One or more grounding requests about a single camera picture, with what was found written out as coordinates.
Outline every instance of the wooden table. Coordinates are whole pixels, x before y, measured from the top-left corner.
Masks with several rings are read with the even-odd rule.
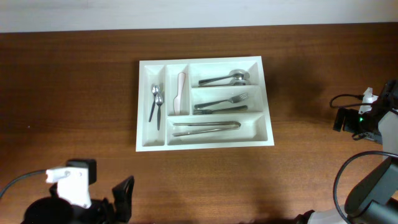
[[[132,223],[238,223],[333,208],[342,163],[369,141],[331,129],[329,99],[379,93],[398,74],[398,24],[0,34],[0,187],[18,175],[94,158],[91,197],[134,175]],[[140,60],[261,55],[274,147],[135,152]],[[354,162],[345,197],[381,161]],[[48,196],[45,176],[0,201],[19,223]]]

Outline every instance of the metal tongs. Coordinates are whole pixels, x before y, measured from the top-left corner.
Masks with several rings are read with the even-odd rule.
[[[201,129],[195,131],[188,131],[184,133],[174,133],[174,137],[187,136],[192,134],[202,134],[202,133],[210,133],[215,131],[227,131],[227,130],[235,130],[241,127],[241,123],[237,121],[222,121],[222,122],[207,122],[207,123],[175,123],[174,126],[227,126],[227,127],[218,127],[212,129]]]

